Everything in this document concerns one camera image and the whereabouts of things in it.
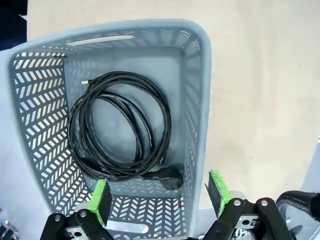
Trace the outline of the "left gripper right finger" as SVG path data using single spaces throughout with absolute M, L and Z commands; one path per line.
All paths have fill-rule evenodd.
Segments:
M 207 240 L 292 240 L 275 201 L 269 197 L 255 203 L 233 197 L 217 170 L 208 174 L 206 186 L 216 220 L 206 233 Z

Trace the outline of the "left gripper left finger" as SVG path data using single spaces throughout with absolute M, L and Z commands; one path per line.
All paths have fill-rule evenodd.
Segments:
M 106 229 L 112 205 L 112 194 L 108 181 L 97 182 L 86 208 L 70 216 L 52 213 L 43 228 L 45 240 L 111 240 Z

